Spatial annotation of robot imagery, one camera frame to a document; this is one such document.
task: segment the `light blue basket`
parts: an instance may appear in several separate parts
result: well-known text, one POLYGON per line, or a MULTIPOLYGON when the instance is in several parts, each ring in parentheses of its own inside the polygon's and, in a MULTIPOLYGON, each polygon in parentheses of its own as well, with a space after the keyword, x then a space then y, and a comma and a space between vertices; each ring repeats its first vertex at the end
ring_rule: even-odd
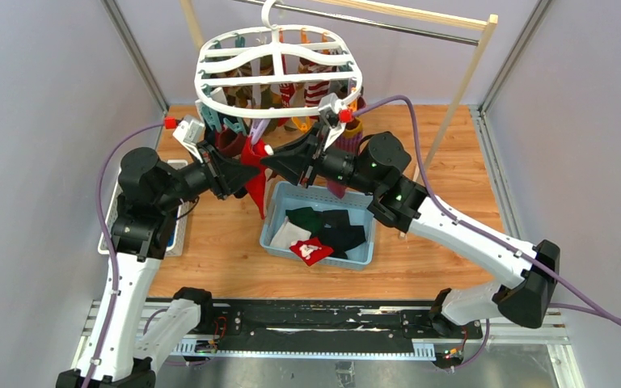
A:
POLYGON ((260 245, 270 254, 301 261, 289 249, 270 247, 270 242, 275 233, 285 220, 286 210, 293 210, 310 206, 313 210, 346 209, 349 211, 351 225, 363 225, 365 228, 366 243, 346 252, 348 259, 336 259, 327 257, 318 264, 334 265, 336 267, 361 271, 373 259, 374 236, 377 228, 373 214, 367 210, 372 196, 366 196, 359 192, 347 191, 343 199, 335 197, 326 188, 311 186, 300 188, 289 182, 280 182, 275 186, 272 199, 268 206, 265 217, 263 232, 260 234, 260 245))

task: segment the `red cap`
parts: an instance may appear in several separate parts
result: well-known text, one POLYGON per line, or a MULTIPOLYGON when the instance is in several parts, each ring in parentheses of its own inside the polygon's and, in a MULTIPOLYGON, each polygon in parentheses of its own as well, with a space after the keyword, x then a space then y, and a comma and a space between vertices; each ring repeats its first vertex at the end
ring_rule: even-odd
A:
POLYGON ((175 117, 166 117, 163 122, 165 123, 165 129, 177 128, 177 119, 175 117))
POLYGON ((342 123, 350 123, 353 121, 353 112, 351 109, 343 109, 339 111, 339 121, 342 123))

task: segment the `wooden table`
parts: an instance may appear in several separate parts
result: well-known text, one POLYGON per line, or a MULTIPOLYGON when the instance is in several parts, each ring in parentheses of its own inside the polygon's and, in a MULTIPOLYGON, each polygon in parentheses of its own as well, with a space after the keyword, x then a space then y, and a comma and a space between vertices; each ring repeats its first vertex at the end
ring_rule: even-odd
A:
MULTIPOLYGON (((446 107, 416 107, 420 143, 432 142, 446 107)), ((196 115, 194 107, 173 107, 181 118, 196 115)), ((413 155, 411 121, 404 106, 379 108, 363 116, 365 134, 391 131, 413 155)), ((278 129, 265 141, 278 146, 298 137, 278 129)), ((163 131, 161 158, 189 159, 187 151, 163 131)), ((461 107, 428 171, 436 193, 471 217, 502 230, 470 114, 461 107)), ((467 288, 492 277, 435 242, 378 226, 373 261, 361 272, 305 264, 270 256, 258 243, 263 220, 251 198, 217 200, 206 193, 188 217, 184 253, 168 257, 158 271, 149 295, 171 297, 180 287, 207 289, 215 297, 295 298, 433 298, 444 288, 467 288)))

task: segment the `green sock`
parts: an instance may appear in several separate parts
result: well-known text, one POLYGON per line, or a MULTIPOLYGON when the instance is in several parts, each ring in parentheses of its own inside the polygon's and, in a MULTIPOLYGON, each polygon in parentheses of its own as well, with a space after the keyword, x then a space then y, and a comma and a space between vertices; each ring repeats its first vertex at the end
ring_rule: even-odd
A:
POLYGON ((324 222, 320 217, 320 213, 314 211, 311 207, 287 210, 286 216, 292 224, 308 230, 311 237, 317 235, 324 227, 324 222))

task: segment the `gray wall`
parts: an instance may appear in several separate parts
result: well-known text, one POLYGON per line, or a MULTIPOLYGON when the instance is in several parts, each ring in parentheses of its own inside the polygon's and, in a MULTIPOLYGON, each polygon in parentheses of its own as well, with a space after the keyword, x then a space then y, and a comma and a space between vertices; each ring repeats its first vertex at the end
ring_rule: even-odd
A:
POLYGON ((97 170, 158 118, 101 2, 0 1, 0 387, 70 367, 106 272, 97 170))
MULTIPOLYGON (((199 15, 206 40, 237 28, 262 25, 260 6, 231 0, 192 0, 192 2, 199 15)), ((513 47, 513 42, 537 1, 386 0, 383 2, 473 19, 487 20, 490 14, 499 15, 499 26, 464 99, 466 103, 478 103, 484 97, 508 51, 513 47)), ((189 37, 180 2, 118 0, 118 3, 166 98, 171 103, 192 104, 196 99, 193 79, 196 73, 197 54, 189 37)), ((386 23, 479 37, 478 32, 449 29, 431 23, 418 23, 307 0, 288 0, 285 3, 386 23)), ((453 98, 473 52, 473 47, 462 44, 292 12, 285 12, 282 19, 279 18, 278 11, 273 10, 271 19, 277 23, 310 24, 325 27, 342 36, 365 75, 365 94, 368 100, 404 94, 420 103, 447 103, 453 98)))
MULTIPOLYGON (((621 2, 555 0, 490 121, 526 237, 621 315, 621 2)), ((621 386, 621 328, 565 315, 586 386, 621 386)))

